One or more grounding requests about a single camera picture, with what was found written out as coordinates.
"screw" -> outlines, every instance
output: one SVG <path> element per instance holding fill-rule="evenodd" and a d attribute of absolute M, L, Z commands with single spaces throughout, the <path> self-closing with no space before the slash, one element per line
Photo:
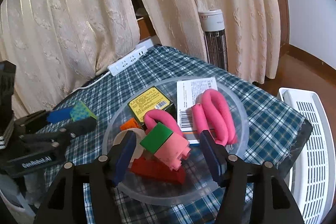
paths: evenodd
<path fill-rule="evenodd" d="M 229 160 L 231 160 L 231 161 L 236 161 L 236 160 L 238 160 L 238 157 L 236 156 L 236 155 L 229 155 Z"/>
<path fill-rule="evenodd" d="M 58 146 L 59 146 L 59 143 L 58 143 L 58 142 L 53 142 L 53 143 L 51 143 L 51 145 L 52 145 L 53 147 L 58 147 Z"/>
<path fill-rule="evenodd" d="M 273 163 L 271 163 L 270 161 L 265 161 L 264 164 L 267 168 L 272 168 L 273 167 Z"/>
<path fill-rule="evenodd" d="M 106 155 L 101 155 L 98 160 L 101 161 L 101 162 L 105 162 L 107 161 L 108 157 Z"/>
<path fill-rule="evenodd" d="M 64 164 L 64 168 L 65 169 L 69 169 L 69 168 L 71 168 L 72 167 L 72 163 L 71 162 L 66 162 L 65 164 Z"/>

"table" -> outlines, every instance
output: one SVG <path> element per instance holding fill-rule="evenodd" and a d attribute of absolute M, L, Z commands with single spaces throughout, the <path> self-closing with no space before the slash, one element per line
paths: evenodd
<path fill-rule="evenodd" d="M 160 80 L 178 76 L 216 77 L 242 101 L 249 119 L 250 137 L 245 161 L 261 164 L 273 162 L 283 177 L 288 173 L 311 133 L 311 126 L 294 109 L 262 89 L 242 79 L 185 55 L 171 47 L 155 46 L 117 76 L 105 77 L 94 86 L 68 96 L 55 109 L 69 107 L 82 100 L 98 116 L 94 132 L 79 136 L 66 151 L 68 161 L 75 165 L 92 162 L 101 155 L 101 145 L 109 120 L 119 107 L 137 91 Z M 69 121 L 50 124 L 41 132 L 55 131 Z M 61 165 L 45 172 L 49 186 Z M 88 223 L 94 223 L 88 186 L 84 186 Z M 155 206 L 131 199 L 115 189 L 123 223 L 208 223 L 213 222 L 223 197 L 218 188 L 210 195 L 190 204 Z M 252 199 L 252 188 L 247 187 L 246 204 Z"/>

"green box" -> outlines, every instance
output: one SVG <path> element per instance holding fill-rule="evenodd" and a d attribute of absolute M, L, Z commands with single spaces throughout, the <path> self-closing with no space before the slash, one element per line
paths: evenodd
<path fill-rule="evenodd" d="M 149 152 L 154 154 L 172 135 L 173 131 L 162 123 L 158 123 L 140 144 Z"/>
<path fill-rule="evenodd" d="M 70 116 L 74 122 L 88 117 L 98 118 L 81 100 L 74 105 L 73 109 L 70 111 Z"/>

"barcode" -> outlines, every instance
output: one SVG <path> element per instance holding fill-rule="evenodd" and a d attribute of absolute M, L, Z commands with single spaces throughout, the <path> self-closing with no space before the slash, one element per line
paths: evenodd
<path fill-rule="evenodd" d="M 190 110 L 180 111 L 180 128 L 188 128 L 193 126 L 193 114 Z"/>
<path fill-rule="evenodd" d="M 159 102 L 154 108 L 161 109 L 161 107 L 163 107 L 166 103 L 167 103 L 166 101 Z"/>

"white plastic basket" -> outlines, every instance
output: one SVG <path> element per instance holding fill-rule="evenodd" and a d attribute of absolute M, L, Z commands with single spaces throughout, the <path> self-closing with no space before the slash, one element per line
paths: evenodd
<path fill-rule="evenodd" d="M 315 92 L 280 88 L 278 98 L 300 112 L 313 126 L 287 183 L 305 223 L 319 224 L 332 207 L 336 182 L 335 148 L 329 122 Z"/>

